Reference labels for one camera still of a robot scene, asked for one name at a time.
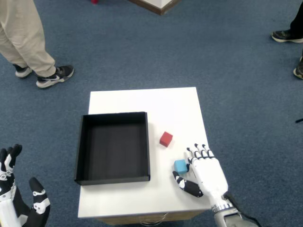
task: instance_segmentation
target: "white table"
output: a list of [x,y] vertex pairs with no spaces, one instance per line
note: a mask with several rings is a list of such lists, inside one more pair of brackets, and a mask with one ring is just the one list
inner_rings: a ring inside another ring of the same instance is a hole
[[[210,209],[207,199],[179,189],[172,171],[186,158],[186,147],[206,143],[195,87],[91,92],[89,114],[147,112],[151,180],[82,186],[79,218],[126,217]],[[159,144],[164,131],[173,135],[168,148]],[[184,178],[194,180],[193,173]]]

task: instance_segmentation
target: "leg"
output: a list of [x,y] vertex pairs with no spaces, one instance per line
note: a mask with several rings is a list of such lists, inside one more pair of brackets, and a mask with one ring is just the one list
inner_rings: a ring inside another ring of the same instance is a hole
[[290,24],[290,30],[294,34],[303,35],[302,24],[303,24],[303,2],[299,8],[297,16],[295,17],[293,22]]
[[25,68],[27,66],[24,59],[21,57],[19,52],[16,50],[16,48],[7,38],[1,24],[0,24],[0,53],[12,64],[16,64],[22,68]]
[[44,31],[33,0],[0,0],[0,23],[7,38],[38,76],[55,73],[55,61],[45,51]]

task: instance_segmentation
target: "black box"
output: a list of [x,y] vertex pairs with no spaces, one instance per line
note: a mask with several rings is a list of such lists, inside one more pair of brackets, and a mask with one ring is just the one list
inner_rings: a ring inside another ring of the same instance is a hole
[[150,177],[146,112],[82,117],[75,182],[126,183]]

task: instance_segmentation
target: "white robotic hand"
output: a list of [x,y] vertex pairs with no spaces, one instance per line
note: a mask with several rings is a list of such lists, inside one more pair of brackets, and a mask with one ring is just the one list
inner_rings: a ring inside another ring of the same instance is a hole
[[29,181],[34,204],[30,209],[22,200],[15,184],[14,167],[22,146],[2,149],[0,152],[0,226],[44,227],[50,212],[50,202],[43,186],[35,178]]
[[234,198],[228,192],[228,184],[220,162],[208,146],[195,144],[194,148],[187,150],[189,151],[187,171],[192,169],[197,183],[183,179],[174,171],[173,175],[179,187],[196,197],[206,196],[219,227],[260,227],[258,220],[240,212]]
[[202,194],[214,206],[231,206],[230,202],[224,199],[223,195],[228,191],[228,184],[221,168],[220,162],[215,158],[207,145],[195,144],[195,148],[187,148],[188,165],[187,170],[192,171],[197,179],[197,184],[180,177],[177,172],[173,172],[179,187],[184,191],[200,197]]

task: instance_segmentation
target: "black sneaker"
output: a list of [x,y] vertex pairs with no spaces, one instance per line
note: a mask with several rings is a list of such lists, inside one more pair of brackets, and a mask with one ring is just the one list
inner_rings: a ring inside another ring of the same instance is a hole
[[303,57],[300,58],[300,63],[297,68],[294,69],[294,75],[300,79],[303,79]]
[[279,43],[284,43],[284,42],[303,43],[303,35],[294,34],[290,30],[275,31],[271,34],[271,37]]
[[15,68],[16,68],[15,75],[18,78],[25,78],[32,72],[31,68],[29,68],[29,67],[21,68],[20,66],[18,66],[16,64],[13,64],[13,66],[15,66]]
[[39,88],[47,88],[56,83],[67,81],[74,73],[74,68],[71,65],[60,66],[56,68],[56,72],[50,77],[37,77],[36,85]]

